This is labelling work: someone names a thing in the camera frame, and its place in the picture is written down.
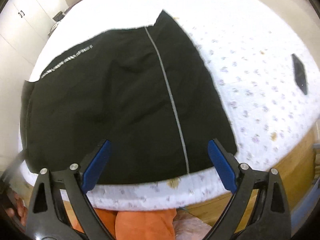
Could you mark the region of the floral quilted bed cover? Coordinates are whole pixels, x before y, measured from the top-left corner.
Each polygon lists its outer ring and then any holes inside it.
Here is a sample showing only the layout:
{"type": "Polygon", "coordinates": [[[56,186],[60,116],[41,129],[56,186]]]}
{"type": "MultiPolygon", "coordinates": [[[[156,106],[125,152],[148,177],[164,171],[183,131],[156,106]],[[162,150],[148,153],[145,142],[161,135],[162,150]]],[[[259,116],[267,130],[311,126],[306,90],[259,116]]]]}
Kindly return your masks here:
{"type": "Polygon", "coordinates": [[[103,31],[152,25],[162,10],[184,29],[210,72],[236,159],[270,169],[319,115],[319,69],[299,36],[259,0],[82,0],[48,40],[30,80],[74,45],[103,31]],[[307,95],[296,85],[292,54],[304,64],[307,95]]]}

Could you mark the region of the black hooded jacket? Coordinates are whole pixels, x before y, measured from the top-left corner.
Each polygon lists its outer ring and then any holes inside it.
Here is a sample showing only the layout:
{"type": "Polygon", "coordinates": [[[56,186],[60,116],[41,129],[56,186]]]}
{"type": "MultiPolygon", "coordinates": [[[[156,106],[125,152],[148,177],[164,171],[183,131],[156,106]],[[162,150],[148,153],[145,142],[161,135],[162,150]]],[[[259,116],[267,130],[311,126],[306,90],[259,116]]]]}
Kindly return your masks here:
{"type": "Polygon", "coordinates": [[[106,31],[53,59],[24,84],[20,128],[32,173],[64,170],[108,140],[103,185],[207,169],[212,139],[237,152],[211,74],[166,12],[154,25],[106,31]]]}

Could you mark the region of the dark box on nightstand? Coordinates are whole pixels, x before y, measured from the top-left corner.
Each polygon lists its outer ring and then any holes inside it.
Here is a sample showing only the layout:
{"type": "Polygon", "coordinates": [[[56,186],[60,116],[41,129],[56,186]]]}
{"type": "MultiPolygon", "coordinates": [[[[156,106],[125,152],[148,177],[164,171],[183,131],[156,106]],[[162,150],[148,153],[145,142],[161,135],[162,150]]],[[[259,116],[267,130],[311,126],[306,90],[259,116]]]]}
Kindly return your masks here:
{"type": "Polygon", "coordinates": [[[54,20],[55,22],[59,22],[59,21],[61,21],[64,17],[65,17],[65,14],[64,14],[62,11],[60,11],[60,12],[58,12],[58,13],[53,17],[53,20],[54,20]]]}

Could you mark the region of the white nightstand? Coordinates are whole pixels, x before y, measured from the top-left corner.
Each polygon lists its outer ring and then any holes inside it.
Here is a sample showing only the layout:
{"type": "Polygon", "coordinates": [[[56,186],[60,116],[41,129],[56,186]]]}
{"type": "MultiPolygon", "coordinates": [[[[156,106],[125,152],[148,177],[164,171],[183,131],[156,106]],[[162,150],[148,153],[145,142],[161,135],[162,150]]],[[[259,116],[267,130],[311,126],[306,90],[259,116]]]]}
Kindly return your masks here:
{"type": "Polygon", "coordinates": [[[51,27],[51,29],[48,33],[48,37],[51,37],[51,35],[53,34],[53,32],[56,30],[56,28],[59,26],[60,23],[61,23],[61,21],[58,21],[51,27]]]}

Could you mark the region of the black phone on bed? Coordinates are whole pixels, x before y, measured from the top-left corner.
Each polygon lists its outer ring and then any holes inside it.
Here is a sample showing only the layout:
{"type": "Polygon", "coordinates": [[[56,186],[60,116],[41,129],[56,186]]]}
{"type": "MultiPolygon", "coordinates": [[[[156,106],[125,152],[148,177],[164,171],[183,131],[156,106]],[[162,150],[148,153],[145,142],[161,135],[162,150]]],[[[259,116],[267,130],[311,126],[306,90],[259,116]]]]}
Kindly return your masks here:
{"type": "Polygon", "coordinates": [[[295,54],[292,54],[291,57],[292,57],[296,85],[302,91],[302,93],[304,95],[307,95],[308,94],[308,84],[307,84],[307,80],[306,80],[306,73],[305,73],[304,64],[295,54]]]}

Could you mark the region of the orange trousers legs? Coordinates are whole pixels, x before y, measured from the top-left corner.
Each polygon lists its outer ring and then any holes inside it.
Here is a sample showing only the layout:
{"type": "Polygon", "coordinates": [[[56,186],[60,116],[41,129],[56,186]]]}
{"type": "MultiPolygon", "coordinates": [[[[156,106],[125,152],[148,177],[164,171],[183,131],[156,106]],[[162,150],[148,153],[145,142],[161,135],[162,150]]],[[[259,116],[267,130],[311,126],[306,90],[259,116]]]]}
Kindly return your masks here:
{"type": "Polygon", "coordinates": [[[95,212],[115,239],[175,239],[175,209],[133,212],[95,209],[95,212]]]}

